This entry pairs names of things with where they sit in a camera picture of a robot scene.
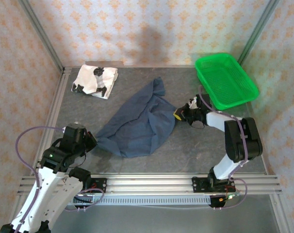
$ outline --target green plastic basket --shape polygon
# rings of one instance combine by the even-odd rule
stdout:
[[[228,53],[202,57],[195,66],[198,78],[219,110],[252,101],[259,95],[258,88]]]

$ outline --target gray work surface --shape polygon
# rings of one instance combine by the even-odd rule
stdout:
[[[93,134],[110,120],[126,100],[154,78],[163,79],[166,90],[164,98],[177,108],[195,97],[200,85],[195,68],[123,67],[118,68],[119,76],[108,100],[104,100],[71,92],[78,72],[79,68],[73,68],[71,71],[56,126],[61,128],[69,123],[79,122]],[[246,105],[229,109],[227,112],[237,117],[248,115]],[[202,127],[200,122],[196,122],[194,126]],[[60,133],[55,133],[53,140],[60,136]],[[185,122],[177,122],[168,140],[150,156],[123,158],[95,148],[87,154],[81,167],[91,173],[208,173],[225,154],[223,132],[209,126],[203,130],[195,129]],[[76,159],[74,165],[82,161],[83,158]],[[255,158],[239,172],[265,172],[262,158]]]
[[[63,212],[52,233],[278,233],[268,195],[248,196],[227,210],[94,206]]]

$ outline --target patterned wall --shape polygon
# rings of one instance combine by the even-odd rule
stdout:
[[[267,163],[280,177],[294,222],[294,0],[281,0],[244,63],[260,97],[252,102]]]
[[[16,0],[0,0],[0,227],[8,223],[17,188],[29,175],[15,154],[16,137],[46,122],[59,72]],[[41,131],[20,151],[33,162]]]
[[[160,66],[190,65],[213,52],[238,58],[268,0],[30,2],[64,66]]]

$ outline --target white and black patterned cloth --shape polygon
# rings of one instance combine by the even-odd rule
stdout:
[[[118,77],[117,68],[82,65],[71,91],[108,99]]]

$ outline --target blue towel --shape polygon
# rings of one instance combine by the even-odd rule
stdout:
[[[164,100],[156,78],[125,102],[96,138],[98,146],[127,158],[152,154],[172,133],[176,107]]]

